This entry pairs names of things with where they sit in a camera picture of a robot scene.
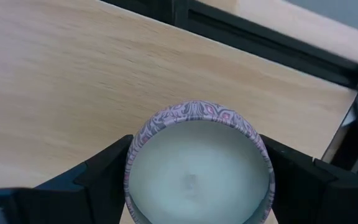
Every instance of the wooden table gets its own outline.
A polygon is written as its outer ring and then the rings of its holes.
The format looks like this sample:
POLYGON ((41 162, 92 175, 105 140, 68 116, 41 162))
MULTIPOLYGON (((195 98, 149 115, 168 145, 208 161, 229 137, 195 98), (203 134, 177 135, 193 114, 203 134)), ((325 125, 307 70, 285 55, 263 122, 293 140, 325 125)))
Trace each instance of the wooden table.
POLYGON ((285 0, 198 0, 358 62, 358 29, 285 0))
POLYGON ((190 99, 321 157, 355 95, 103 2, 0 0, 0 187, 36 186, 190 99))

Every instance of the white candle wax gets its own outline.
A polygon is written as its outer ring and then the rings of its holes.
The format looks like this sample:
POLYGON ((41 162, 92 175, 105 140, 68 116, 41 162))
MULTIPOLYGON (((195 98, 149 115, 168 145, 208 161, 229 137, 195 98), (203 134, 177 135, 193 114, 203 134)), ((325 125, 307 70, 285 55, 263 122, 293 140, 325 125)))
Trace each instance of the white candle wax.
POLYGON ((129 193, 152 224, 242 224, 269 187, 259 150, 238 130, 210 121, 171 125, 137 154, 129 193))

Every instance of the candle jar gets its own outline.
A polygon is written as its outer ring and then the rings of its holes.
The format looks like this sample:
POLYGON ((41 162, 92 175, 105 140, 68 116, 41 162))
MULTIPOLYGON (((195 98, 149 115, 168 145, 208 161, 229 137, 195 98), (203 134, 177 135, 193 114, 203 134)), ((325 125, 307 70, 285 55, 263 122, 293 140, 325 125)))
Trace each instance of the candle jar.
POLYGON ((136 224, 264 223, 274 189, 258 133, 208 101, 155 113, 127 155, 124 192, 136 224))

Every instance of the light wood surface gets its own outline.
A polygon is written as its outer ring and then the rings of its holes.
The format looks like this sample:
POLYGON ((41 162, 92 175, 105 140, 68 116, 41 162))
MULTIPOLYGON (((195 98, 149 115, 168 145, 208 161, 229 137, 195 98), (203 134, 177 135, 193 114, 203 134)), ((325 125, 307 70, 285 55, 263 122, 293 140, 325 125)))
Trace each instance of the light wood surface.
MULTIPOLYGON (((129 214, 129 211, 126 207, 124 208, 124 212, 122 213, 120 224, 134 224, 134 222, 132 221, 131 215, 129 214)), ((273 211, 270 212, 269 216, 267 217, 267 219, 265 221, 265 224, 278 224, 278 221, 277 221, 273 211)))
POLYGON ((199 0, 358 62, 358 29, 284 0, 199 0))
POLYGON ((36 186, 190 99, 321 157, 355 95, 103 2, 0 0, 0 187, 36 186))

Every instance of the pink and gray pattern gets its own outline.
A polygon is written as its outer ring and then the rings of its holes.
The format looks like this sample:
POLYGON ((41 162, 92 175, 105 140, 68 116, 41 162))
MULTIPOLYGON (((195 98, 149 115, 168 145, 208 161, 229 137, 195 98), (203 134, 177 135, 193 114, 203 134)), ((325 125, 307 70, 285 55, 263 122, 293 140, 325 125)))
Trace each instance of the pink and gray pattern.
POLYGON ((125 200, 129 213, 134 219, 136 224, 140 223, 139 219, 135 215, 134 205, 132 204, 131 196, 129 194, 129 174, 131 173, 132 163, 139 150, 143 145, 159 131, 163 130, 169 125, 177 124, 184 121, 205 120, 218 122, 225 124, 234 129, 237 129, 246 137, 248 137, 259 149, 265 162, 268 166, 270 173, 270 185, 267 192, 267 203, 264 211, 264 215, 260 223, 264 223, 269 215, 270 209, 273 204, 273 197, 275 192, 275 179, 273 166, 270 161, 269 155, 265 144, 260 138, 255 129, 238 113, 233 110, 229 110, 224 106, 208 101, 186 101, 177 105, 169 106, 164 110, 156 112, 138 131, 134 140, 129 148, 127 155, 127 164, 124 173, 124 192, 125 200))

